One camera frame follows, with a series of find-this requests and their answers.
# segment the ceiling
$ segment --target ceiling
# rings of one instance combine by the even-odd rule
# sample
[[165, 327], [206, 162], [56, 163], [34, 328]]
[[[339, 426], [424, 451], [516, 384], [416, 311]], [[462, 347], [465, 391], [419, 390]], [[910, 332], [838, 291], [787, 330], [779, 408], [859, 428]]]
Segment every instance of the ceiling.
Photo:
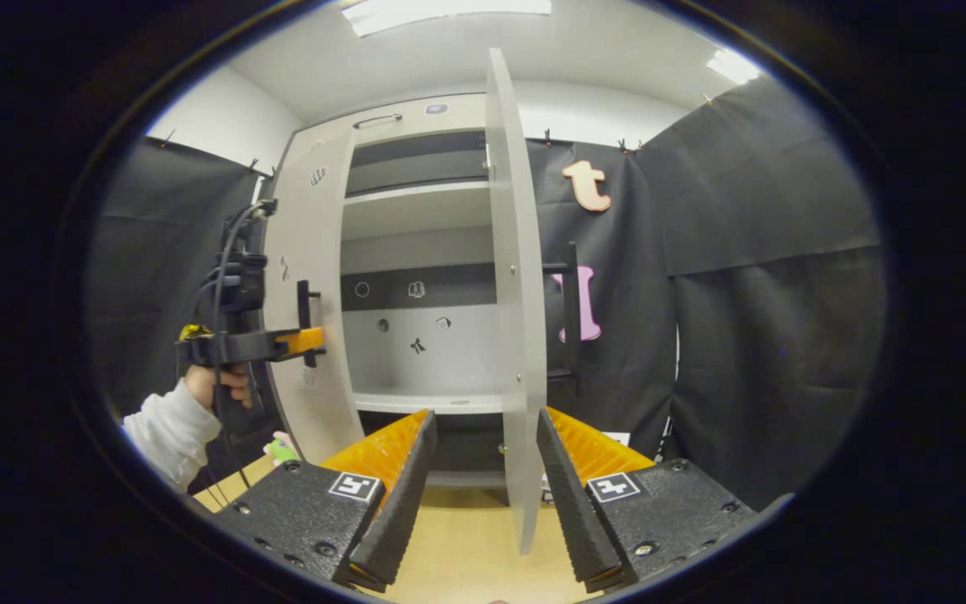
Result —
[[327, 3], [230, 65], [315, 122], [398, 98], [482, 91], [491, 47], [513, 80], [616, 88], [688, 110], [733, 86], [706, 68], [713, 43], [629, 0], [553, 0], [548, 17], [444, 17], [364, 39]]

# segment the cabinet handle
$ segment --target cabinet handle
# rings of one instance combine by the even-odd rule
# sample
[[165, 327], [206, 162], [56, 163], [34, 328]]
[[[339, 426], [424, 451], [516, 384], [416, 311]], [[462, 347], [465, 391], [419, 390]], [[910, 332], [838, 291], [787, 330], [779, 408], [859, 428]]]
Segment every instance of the cabinet handle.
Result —
[[378, 117], [369, 117], [367, 119], [361, 119], [359, 122], [353, 123], [352, 127], [356, 128], [356, 130], [360, 130], [361, 123], [375, 122], [376, 119], [386, 119], [388, 117], [394, 118], [394, 122], [400, 122], [400, 119], [402, 119], [402, 114], [392, 113], [390, 115], [380, 115]]

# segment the black curtain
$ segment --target black curtain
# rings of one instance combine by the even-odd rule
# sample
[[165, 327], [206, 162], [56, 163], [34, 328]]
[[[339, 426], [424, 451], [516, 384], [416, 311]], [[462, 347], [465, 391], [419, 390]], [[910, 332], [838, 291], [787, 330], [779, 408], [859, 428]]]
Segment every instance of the black curtain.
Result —
[[674, 291], [676, 444], [763, 508], [827, 460], [877, 361], [886, 287], [871, 199], [817, 116], [765, 76], [636, 161], [667, 267], [657, 279]]
[[[550, 383], [548, 405], [599, 430], [630, 432], [629, 445], [654, 456], [673, 391], [676, 331], [673, 288], [647, 177], [632, 156], [603, 145], [529, 140], [528, 159], [543, 262], [559, 263], [567, 242], [575, 241], [579, 264], [594, 271], [590, 300], [581, 299], [580, 309], [589, 306], [601, 326], [598, 337], [579, 345], [579, 396], [568, 383]], [[585, 210], [572, 180], [561, 174], [582, 160], [605, 173], [597, 187], [613, 200], [609, 209]], [[545, 279], [548, 370], [564, 367], [560, 287]]]
[[[252, 202], [257, 179], [214, 154], [145, 138], [112, 181], [96, 223], [85, 320], [100, 381], [121, 416], [137, 412], [150, 393], [172, 390], [187, 370], [176, 367], [174, 341], [215, 265], [223, 221]], [[245, 462], [280, 428], [264, 378], [253, 394], [262, 404], [222, 418]], [[208, 474], [191, 492], [236, 470], [221, 439], [207, 455]]]

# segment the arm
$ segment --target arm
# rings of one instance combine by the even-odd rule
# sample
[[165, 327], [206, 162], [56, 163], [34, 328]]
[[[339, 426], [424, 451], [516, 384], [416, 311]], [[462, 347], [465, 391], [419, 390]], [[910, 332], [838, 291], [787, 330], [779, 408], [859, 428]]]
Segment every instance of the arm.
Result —
[[[233, 368], [233, 373], [222, 372], [222, 383], [231, 387], [233, 398], [251, 409], [244, 367]], [[206, 466], [204, 447], [222, 429], [210, 410], [214, 385], [214, 371], [189, 367], [171, 393], [149, 395], [141, 410], [123, 422], [126, 435], [148, 463], [180, 492]]]

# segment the white wall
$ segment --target white wall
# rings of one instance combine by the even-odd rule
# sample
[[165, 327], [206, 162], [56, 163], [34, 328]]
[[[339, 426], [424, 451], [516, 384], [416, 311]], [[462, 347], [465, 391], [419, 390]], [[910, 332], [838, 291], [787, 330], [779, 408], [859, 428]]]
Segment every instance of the white wall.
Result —
[[543, 138], [549, 128], [558, 141], [580, 141], [628, 148], [646, 143], [690, 113], [649, 96], [563, 81], [513, 81], [527, 138]]
[[284, 103], [244, 76], [223, 66], [199, 81], [162, 114], [149, 137], [217, 154], [238, 164], [271, 172], [293, 130], [303, 126]]

